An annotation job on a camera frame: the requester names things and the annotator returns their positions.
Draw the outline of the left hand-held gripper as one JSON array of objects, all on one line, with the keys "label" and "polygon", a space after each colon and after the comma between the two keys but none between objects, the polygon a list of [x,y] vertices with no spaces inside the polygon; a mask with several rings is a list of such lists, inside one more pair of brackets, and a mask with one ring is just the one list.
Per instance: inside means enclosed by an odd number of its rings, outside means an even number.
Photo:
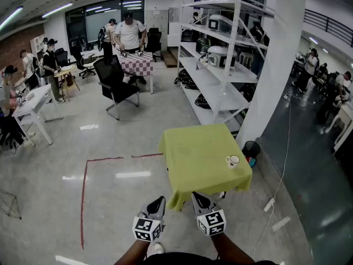
[{"label": "left hand-held gripper", "polygon": [[164,214],[166,200],[159,196],[142,206],[141,211],[134,217],[132,232],[136,240],[153,242],[159,238],[164,230]]}]

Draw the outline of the white cup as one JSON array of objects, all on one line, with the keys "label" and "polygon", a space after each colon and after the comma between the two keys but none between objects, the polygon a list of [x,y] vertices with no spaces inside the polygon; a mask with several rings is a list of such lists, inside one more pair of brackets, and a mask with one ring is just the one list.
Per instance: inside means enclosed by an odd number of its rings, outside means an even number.
[{"label": "white cup", "polygon": [[236,156],[236,155],[227,156],[225,158],[225,160],[226,160],[226,163],[227,163],[227,166],[228,166],[229,169],[236,168],[238,166],[238,164],[239,164],[239,161],[240,161],[239,157]]}]

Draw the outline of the person's right forearm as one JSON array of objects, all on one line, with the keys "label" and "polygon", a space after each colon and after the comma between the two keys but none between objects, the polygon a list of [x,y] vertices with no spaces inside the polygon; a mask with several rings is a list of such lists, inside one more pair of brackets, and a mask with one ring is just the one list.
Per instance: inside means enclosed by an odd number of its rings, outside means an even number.
[{"label": "person's right forearm", "polygon": [[228,238],[224,232],[211,236],[211,240],[221,260],[241,265],[251,265],[255,263],[255,261]]}]

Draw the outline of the person's left forearm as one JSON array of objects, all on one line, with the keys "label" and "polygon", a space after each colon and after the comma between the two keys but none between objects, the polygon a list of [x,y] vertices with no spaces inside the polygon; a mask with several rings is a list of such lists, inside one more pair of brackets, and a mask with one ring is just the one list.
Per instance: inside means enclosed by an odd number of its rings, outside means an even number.
[{"label": "person's left forearm", "polygon": [[147,254],[150,242],[136,240],[114,265],[141,265]]}]

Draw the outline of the person's black shirt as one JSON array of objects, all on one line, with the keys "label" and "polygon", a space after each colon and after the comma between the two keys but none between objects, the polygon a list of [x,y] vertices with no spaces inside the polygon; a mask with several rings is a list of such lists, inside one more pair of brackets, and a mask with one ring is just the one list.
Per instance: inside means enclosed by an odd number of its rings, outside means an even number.
[{"label": "person's black shirt", "polygon": [[272,261],[259,261],[251,264],[209,259],[192,253],[169,252],[150,255],[141,265],[278,265]]}]

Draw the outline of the black mesh waste bin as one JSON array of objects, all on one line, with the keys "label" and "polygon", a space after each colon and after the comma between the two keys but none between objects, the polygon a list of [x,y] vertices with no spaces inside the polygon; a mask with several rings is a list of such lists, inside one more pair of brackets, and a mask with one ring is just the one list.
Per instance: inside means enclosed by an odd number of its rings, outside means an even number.
[{"label": "black mesh waste bin", "polygon": [[254,141],[247,141],[242,149],[244,156],[251,158],[256,158],[260,151],[260,146]]}]

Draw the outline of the pile of black gear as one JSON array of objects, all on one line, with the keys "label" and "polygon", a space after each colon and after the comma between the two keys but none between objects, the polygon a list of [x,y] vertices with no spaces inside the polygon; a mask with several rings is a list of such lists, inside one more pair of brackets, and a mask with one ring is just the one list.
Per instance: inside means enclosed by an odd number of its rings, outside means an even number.
[{"label": "pile of black gear", "polygon": [[174,80],[174,84],[180,83],[186,89],[198,90],[197,85],[192,80],[186,69],[182,69],[179,73],[177,78]]}]

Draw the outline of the white metal shelving rack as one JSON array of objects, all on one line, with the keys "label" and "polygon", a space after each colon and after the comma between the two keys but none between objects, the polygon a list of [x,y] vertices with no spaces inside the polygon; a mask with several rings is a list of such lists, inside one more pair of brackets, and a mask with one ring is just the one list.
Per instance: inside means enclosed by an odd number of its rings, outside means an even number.
[{"label": "white metal shelving rack", "polygon": [[[257,0],[202,0],[182,3],[179,15],[185,17],[187,11],[198,10],[201,25],[180,21],[180,42],[178,46],[178,73],[186,69],[198,90],[186,89],[180,83],[200,124],[227,125],[232,134],[238,133],[254,95],[258,78],[252,67],[239,63],[241,52],[253,55],[257,49],[265,59],[268,46],[257,43],[250,33],[253,22],[262,18],[273,18],[273,9]],[[209,17],[222,15],[233,22],[231,33],[222,33],[208,28]],[[211,46],[228,48],[225,68],[208,65],[207,54],[196,52],[198,38],[207,38]],[[203,109],[195,104],[195,99],[203,94],[211,109]]]}]

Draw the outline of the checkered cloth table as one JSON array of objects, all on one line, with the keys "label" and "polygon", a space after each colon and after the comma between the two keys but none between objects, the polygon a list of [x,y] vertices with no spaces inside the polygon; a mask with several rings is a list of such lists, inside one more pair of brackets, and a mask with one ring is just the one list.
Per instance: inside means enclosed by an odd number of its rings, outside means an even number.
[{"label": "checkered cloth table", "polygon": [[149,91],[153,94],[153,54],[146,51],[134,54],[123,54],[121,51],[117,52],[117,57],[123,70],[132,72],[139,77],[147,77],[149,79]]}]

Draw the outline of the brown wooden pallet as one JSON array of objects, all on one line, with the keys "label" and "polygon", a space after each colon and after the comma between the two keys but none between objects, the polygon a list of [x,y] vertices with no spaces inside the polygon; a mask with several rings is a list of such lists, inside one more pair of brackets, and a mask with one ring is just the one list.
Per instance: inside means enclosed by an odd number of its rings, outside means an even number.
[{"label": "brown wooden pallet", "polygon": [[166,68],[176,68],[178,61],[170,50],[161,51],[161,59],[164,61]]}]

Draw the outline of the green box appliance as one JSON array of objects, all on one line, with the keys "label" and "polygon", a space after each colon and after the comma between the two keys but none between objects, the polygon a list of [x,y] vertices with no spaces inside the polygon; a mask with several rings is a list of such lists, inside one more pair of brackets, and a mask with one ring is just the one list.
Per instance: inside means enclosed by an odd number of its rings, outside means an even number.
[{"label": "green box appliance", "polygon": [[207,38],[198,38],[196,41],[196,52],[206,54],[211,47],[211,41]]}]

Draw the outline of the black high-back office chair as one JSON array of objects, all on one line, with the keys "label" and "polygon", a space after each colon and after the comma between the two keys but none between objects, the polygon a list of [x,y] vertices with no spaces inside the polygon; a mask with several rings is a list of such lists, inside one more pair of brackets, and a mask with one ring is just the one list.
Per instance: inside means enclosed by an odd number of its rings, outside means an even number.
[{"label": "black high-back office chair", "polygon": [[162,56],[157,54],[162,49],[161,43],[162,32],[158,28],[150,28],[147,32],[147,46],[144,50],[152,53],[152,59],[157,62],[157,58],[162,59]]}]

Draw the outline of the black swivel office chair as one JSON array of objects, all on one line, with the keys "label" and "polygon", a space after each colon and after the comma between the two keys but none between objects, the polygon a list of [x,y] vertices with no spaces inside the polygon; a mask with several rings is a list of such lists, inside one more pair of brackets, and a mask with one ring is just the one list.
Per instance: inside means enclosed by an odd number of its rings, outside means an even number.
[{"label": "black swivel office chair", "polygon": [[71,41],[69,46],[70,54],[76,60],[77,68],[80,70],[79,76],[82,76],[85,79],[85,76],[89,73],[96,75],[92,68],[88,68],[84,66],[83,56],[81,55],[81,48],[79,45],[79,41]]}]

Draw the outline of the small white box appliance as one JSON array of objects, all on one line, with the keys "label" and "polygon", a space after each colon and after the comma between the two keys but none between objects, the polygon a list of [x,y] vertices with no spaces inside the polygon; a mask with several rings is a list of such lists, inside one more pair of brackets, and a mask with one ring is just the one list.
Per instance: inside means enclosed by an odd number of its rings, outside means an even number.
[{"label": "small white box appliance", "polygon": [[213,31],[231,33],[232,26],[233,22],[222,15],[213,14],[208,20],[208,28]]}]

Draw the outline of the black balcony railing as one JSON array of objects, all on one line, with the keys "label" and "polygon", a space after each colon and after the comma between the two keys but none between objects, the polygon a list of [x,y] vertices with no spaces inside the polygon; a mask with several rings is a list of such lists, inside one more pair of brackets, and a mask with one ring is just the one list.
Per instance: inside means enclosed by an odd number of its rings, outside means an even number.
[{"label": "black balcony railing", "polygon": [[304,22],[324,30],[353,47],[353,29],[341,22],[309,9],[305,9]]}]

